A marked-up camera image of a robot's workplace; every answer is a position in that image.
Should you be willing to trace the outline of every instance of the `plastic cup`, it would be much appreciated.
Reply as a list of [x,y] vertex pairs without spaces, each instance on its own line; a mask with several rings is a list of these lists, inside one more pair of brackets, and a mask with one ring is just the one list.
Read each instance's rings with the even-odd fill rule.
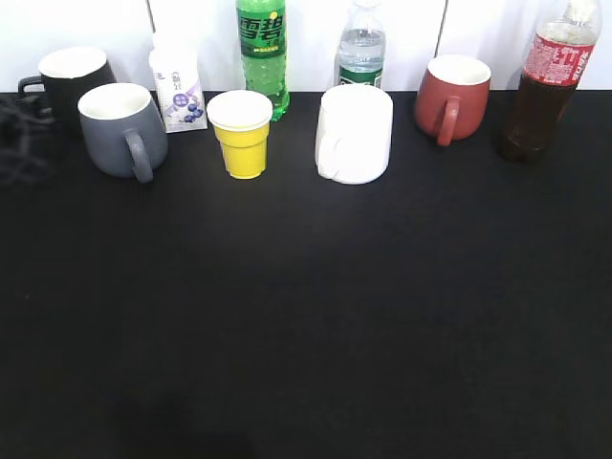
[[229,91],[208,103],[208,118],[234,179],[254,179],[266,170],[272,113],[270,100],[253,91]]

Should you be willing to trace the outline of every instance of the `mug handle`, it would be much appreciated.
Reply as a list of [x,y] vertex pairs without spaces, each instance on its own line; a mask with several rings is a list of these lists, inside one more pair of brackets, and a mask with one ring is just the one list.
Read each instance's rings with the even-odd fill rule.
[[34,86],[36,84],[42,84],[42,76],[28,76],[27,78],[23,78],[19,80],[17,85],[17,92],[19,93],[19,97],[23,98],[26,96],[26,88],[28,86]]
[[438,136],[438,144],[440,146],[449,146],[452,142],[452,136],[455,133],[455,127],[457,126],[457,120],[459,119],[460,108],[460,98],[453,96],[447,100],[444,121],[442,122],[442,129],[440,129],[440,135]]
[[146,153],[142,137],[135,129],[127,130],[123,133],[127,146],[132,154],[134,161],[134,175],[141,184],[146,184],[153,181],[153,168],[149,161],[149,155]]
[[318,147],[318,175],[324,179],[334,180],[340,173],[338,145],[342,139],[325,135]]

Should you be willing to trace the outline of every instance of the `red label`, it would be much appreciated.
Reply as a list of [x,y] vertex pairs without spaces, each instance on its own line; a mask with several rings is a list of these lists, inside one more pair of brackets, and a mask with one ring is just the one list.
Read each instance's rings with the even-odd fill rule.
[[573,86],[578,84],[595,45],[568,45],[535,36],[525,72],[544,84]]

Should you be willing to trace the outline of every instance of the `green bottle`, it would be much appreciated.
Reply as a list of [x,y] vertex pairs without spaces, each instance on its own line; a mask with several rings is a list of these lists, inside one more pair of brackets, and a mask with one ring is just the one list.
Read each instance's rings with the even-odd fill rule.
[[278,121],[289,107],[285,0],[236,0],[236,8],[247,89],[272,101]]

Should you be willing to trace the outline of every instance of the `red mug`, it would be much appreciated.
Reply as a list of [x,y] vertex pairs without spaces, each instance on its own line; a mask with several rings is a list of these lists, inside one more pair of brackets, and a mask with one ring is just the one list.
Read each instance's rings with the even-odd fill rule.
[[417,124],[442,146],[465,139],[480,127],[490,90],[491,69],[484,62],[467,55],[436,57],[417,97]]

